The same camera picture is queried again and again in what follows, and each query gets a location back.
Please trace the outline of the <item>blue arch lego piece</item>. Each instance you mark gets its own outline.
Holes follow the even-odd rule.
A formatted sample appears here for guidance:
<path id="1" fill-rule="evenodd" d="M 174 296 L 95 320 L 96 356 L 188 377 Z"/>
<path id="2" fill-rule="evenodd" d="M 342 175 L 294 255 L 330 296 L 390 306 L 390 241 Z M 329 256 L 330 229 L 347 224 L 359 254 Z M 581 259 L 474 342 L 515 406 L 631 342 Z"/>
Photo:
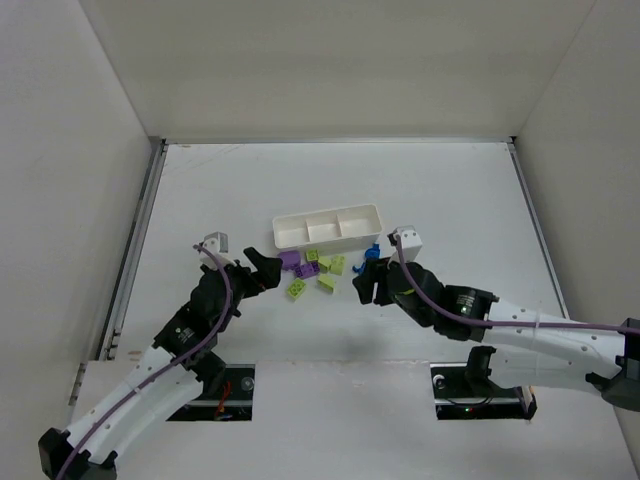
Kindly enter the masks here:
<path id="1" fill-rule="evenodd" d="M 380 245 L 378 243 L 373 243 L 371 247 L 365 250 L 364 258 L 366 260 L 374 259 L 377 260 L 380 258 L 381 250 Z"/>

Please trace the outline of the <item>purple rounded lego brick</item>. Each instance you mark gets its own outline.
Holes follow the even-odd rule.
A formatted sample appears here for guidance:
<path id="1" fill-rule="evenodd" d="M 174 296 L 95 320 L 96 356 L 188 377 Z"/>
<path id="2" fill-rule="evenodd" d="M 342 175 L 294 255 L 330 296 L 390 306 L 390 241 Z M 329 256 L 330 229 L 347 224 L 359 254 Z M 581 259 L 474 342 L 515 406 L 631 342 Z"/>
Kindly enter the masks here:
<path id="1" fill-rule="evenodd" d="M 282 261 L 282 269 L 291 271 L 301 265 L 301 254 L 298 250 L 282 251 L 278 254 L 278 258 Z"/>

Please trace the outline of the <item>green two-stud lego brick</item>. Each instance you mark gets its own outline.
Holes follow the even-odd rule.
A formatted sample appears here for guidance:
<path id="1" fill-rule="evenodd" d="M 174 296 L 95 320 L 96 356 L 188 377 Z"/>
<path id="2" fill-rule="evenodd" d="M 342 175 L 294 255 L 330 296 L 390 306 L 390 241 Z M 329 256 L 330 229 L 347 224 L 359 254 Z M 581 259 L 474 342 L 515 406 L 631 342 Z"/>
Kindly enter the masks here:
<path id="1" fill-rule="evenodd" d="M 306 289 L 307 283 L 300 278 L 295 278 L 286 288 L 287 298 L 292 302 L 295 302 L 302 297 Z"/>

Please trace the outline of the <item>green sloped lego brick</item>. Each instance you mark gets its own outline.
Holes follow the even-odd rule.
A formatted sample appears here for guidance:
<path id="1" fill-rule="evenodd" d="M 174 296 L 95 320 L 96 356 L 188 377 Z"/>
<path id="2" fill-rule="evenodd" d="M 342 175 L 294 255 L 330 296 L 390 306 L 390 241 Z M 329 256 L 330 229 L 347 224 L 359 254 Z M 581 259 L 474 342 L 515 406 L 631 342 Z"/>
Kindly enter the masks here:
<path id="1" fill-rule="evenodd" d="M 328 294 L 334 294 L 336 291 L 336 281 L 328 273 L 321 273 L 317 277 L 318 287 Z"/>

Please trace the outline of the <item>purple lego plate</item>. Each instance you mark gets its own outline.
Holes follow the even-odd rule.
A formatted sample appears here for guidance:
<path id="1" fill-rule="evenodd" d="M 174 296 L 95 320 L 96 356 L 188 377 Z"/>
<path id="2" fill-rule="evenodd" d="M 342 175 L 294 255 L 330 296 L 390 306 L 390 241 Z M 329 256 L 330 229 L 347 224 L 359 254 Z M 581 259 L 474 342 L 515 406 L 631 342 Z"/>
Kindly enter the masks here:
<path id="1" fill-rule="evenodd" d="M 305 280 L 316 276 L 320 273 L 320 267 L 317 261 L 300 264 L 293 269 L 296 278 Z"/>

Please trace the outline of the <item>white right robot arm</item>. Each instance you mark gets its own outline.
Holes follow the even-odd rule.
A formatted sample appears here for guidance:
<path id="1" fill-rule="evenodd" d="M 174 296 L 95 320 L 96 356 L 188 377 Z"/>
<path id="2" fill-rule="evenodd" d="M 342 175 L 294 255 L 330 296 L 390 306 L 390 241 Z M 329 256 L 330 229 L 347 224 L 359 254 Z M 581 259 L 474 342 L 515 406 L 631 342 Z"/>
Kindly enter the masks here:
<path id="1" fill-rule="evenodd" d="M 521 308 L 495 294 L 445 285 L 415 262 L 369 260 L 352 284 L 363 305 L 397 305 L 423 328 L 473 343 L 464 377 L 477 397 L 544 386 L 639 409 L 639 322 L 581 324 Z"/>

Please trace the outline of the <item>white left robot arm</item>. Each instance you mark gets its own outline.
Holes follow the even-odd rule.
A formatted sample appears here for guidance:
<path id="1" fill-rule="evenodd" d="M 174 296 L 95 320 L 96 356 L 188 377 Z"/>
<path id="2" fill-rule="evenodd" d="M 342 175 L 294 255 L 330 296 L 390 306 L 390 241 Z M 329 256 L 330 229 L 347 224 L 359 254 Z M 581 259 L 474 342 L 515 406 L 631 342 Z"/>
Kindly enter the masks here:
<path id="1" fill-rule="evenodd" d="M 47 478 L 116 478 L 118 462 L 137 439 L 222 386 L 226 364 L 213 351 L 217 336 L 239 316 L 242 300 L 280 284 L 282 261 L 248 247 L 245 267 L 205 243 L 195 249 L 206 259 L 197 286 L 131 372 L 83 417 L 39 439 Z"/>

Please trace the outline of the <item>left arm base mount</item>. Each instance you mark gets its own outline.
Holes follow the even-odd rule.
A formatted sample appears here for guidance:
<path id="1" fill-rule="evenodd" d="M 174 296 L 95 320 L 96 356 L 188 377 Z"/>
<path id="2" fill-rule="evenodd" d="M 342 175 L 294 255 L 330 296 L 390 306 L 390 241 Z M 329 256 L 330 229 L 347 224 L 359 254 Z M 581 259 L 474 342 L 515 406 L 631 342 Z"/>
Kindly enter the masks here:
<path id="1" fill-rule="evenodd" d="M 245 422 L 253 416 L 255 364 L 228 365 L 219 387 L 177 410 L 168 422 Z"/>

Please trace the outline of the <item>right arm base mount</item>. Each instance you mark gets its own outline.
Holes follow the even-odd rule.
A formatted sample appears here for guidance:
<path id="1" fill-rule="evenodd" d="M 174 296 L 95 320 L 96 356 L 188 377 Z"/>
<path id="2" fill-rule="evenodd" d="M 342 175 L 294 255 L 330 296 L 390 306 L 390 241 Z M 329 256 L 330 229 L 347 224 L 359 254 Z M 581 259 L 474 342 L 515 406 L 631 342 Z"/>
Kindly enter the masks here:
<path id="1" fill-rule="evenodd" d="M 537 401 L 530 387 L 502 388 L 490 375 L 491 346 L 473 347 L 462 362 L 431 363 L 436 417 L 445 420 L 533 419 Z"/>

